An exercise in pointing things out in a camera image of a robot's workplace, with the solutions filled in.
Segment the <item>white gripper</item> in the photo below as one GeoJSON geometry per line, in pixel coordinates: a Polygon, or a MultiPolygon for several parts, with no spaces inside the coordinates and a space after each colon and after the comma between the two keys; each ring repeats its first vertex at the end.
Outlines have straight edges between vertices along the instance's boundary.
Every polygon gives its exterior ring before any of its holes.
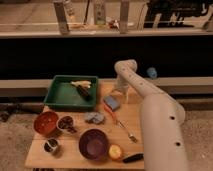
{"type": "Polygon", "coordinates": [[[125,97],[125,102],[128,102],[129,101],[128,89],[129,89],[129,86],[127,83],[121,80],[117,80],[113,86],[112,91],[120,92],[125,97]]]}

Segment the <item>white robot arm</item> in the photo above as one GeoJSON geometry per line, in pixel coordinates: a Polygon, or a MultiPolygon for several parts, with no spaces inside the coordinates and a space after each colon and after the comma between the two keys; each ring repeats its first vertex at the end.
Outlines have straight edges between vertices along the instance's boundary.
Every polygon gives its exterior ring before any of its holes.
{"type": "Polygon", "coordinates": [[[135,60],[118,61],[114,68],[117,73],[114,90],[126,94],[128,86],[131,86],[143,98],[140,125],[145,171],[189,171],[180,128],[185,120],[183,106],[139,76],[135,60]]]}

